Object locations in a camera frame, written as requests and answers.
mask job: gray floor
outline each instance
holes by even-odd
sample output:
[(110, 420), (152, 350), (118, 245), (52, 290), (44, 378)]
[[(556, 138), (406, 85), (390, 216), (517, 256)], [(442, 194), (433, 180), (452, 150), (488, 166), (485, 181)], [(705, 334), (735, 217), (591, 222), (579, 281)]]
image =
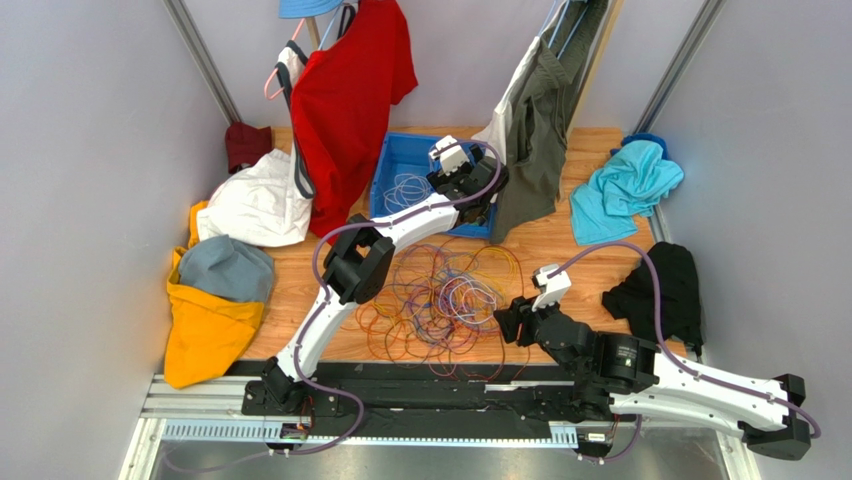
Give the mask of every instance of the gray floor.
[[(616, 437), (620, 450), (632, 430)], [(263, 450), (250, 443), (163, 444), (174, 465), (220, 465)], [(603, 467), (578, 462), (573, 452), (543, 449), (341, 446), (307, 457), (264, 457), (204, 475), (181, 474), (159, 462), (153, 479), (347, 479), (478, 480), (506, 479), (727, 479), (716, 435), (710, 430), (648, 428), (629, 457)]]

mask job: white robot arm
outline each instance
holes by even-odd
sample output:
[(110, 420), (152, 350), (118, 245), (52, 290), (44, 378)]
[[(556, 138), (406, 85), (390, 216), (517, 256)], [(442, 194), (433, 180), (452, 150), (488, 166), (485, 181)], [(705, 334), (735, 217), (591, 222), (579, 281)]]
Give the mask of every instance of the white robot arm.
[[(335, 232), (339, 237), (324, 262), (323, 289), (294, 338), (277, 358), (270, 359), (266, 382), (280, 386), (281, 392), (301, 381), (322, 388), (309, 380), (322, 352), (358, 304), (381, 290), (396, 251), (487, 211), (491, 198), (505, 184), (499, 161), (486, 157), (475, 166), (459, 163), (458, 152), (452, 148), (440, 155), (442, 165), (451, 165), (452, 171), (430, 174), (436, 193), (424, 202), (370, 221), (353, 217), (349, 226)], [(635, 246), (615, 243), (644, 255)], [(742, 377), (677, 357), (664, 345), (593, 332), (559, 310), (559, 301), (571, 286), (563, 271), (570, 263), (539, 269), (533, 283), (540, 295), (516, 298), (509, 308), (494, 312), (506, 343), (538, 344), (574, 377), (566, 420), (654, 415), (739, 436), (753, 451), (774, 458), (800, 459), (807, 452), (808, 422), (797, 413), (814, 426), (814, 437), (819, 430), (799, 408), (805, 398), (800, 377)], [(283, 394), (276, 400), (285, 401)], [(363, 410), (364, 405), (356, 401)]]

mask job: light blue cloth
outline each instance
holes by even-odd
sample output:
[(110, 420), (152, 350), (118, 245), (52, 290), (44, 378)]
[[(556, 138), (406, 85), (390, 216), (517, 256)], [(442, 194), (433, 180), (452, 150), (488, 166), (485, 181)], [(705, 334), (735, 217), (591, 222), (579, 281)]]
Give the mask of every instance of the light blue cloth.
[(663, 159), (663, 147), (647, 140), (624, 146), (588, 183), (571, 193), (571, 225), (578, 245), (619, 240), (639, 229), (632, 216), (650, 217), (654, 205), (683, 180), (683, 170)]

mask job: gray cloth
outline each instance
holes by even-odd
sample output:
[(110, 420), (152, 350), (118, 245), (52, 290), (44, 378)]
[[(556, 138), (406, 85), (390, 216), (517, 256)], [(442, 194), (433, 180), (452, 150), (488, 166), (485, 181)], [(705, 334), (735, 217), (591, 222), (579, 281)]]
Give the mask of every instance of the gray cloth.
[(512, 104), (512, 120), (506, 138), (509, 181), (497, 197), (497, 218), (491, 243), (502, 243), (509, 230), (556, 210), (567, 142), (565, 133), (579, 99), (579, 86), (589, 49), (594, 42), (607, 0), (589, 0), (588, 11), (561, 58), (556, 58), (574, 24), (586, 8), (570, 2), (553, 45), (550, 28), (542, 34), (535, 67), (518, 89)]
[(272, 258), (227, 235), (190, 248), (178, 264), (180, 284), (232, 302), (264, 302), (275, 281)]

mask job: yellow cloth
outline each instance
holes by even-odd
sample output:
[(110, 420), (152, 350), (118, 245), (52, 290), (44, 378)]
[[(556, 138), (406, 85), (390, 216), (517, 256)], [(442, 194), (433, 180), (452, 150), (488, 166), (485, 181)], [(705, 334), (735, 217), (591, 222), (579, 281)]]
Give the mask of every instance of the yellow cloth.
[[(198, 243), (195, 213), (190, 209), (189, 247)], [(224, 375), (246, 351), (263, 318), (263, 303), (235, 303), (180, 284), (178, 264), (187, 249), (172, 254), (172, 273), (166, 283), (172, 304), (172, 331), (166, 346), (165, 379), (183, 388)]]

